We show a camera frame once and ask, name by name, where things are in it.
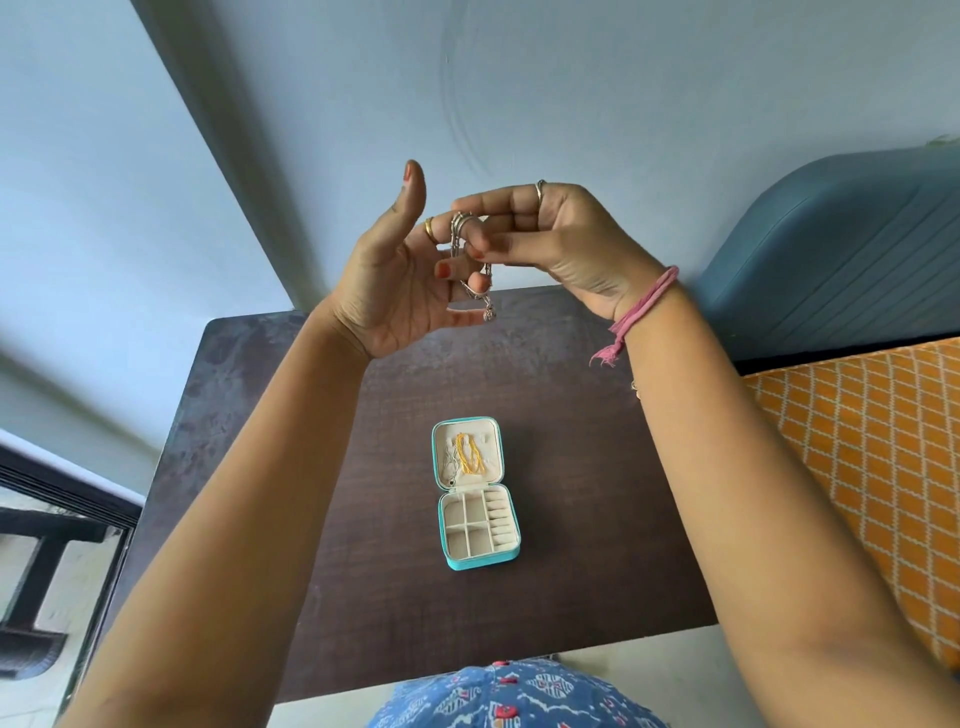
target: gold ring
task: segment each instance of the gold ring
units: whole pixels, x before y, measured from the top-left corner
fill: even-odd
[[[434,245],[440,245],[440,241],[433,236],[433,228],[430,223],[433,221],[433,216],[431,215],[426,220],[423,221],[423,229],[426,231],[426,236],[433,241]]]

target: hand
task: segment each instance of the hand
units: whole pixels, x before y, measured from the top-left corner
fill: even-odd
[[[539,206],[536,187],[524,184],[462,197],[451,208],[490,216],[464,228],[471,257],[533,265],[606,319],[622,317],[665,270],[576,184],[548,182]]]
[[[437,328],[484,323],[482,310],[447,307],[471,298],[459,280],[469,278],[478,293],[490,281],[477,272],[481,264],[465,255],[442,262],[423,225],[414,228],[425,203],[423,170],[408,161],[396,202],[360,236],[340,282],[321,303],[370,358],[399,351]],[[452,216],[447,212],[433,219],[440,242],[449,239]]]

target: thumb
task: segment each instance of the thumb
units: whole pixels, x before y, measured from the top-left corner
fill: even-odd
[[[489,245],[483,246],[488,249],[473,254],[485,263],[536,265],[548,269],[561,257],[557,231],[498,232],[488,238]]]
[[[373,226],[360,236],[359,245],[378,259],[389,258],[413,229],[426,204],[423,170],[412,159],[403,170],[403,186],[396,200]]]

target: blue patterned clothing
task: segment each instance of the blue patterned clothing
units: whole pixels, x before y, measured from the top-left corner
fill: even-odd
[[[494,663],[413,680],[370,721],[370,728],[666,728],[613,685],[551,660]]]

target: blue cushion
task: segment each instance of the blue cushion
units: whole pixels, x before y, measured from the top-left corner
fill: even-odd
[[[960,147],[811,162],[692,286],[736,361],[960,331]]]

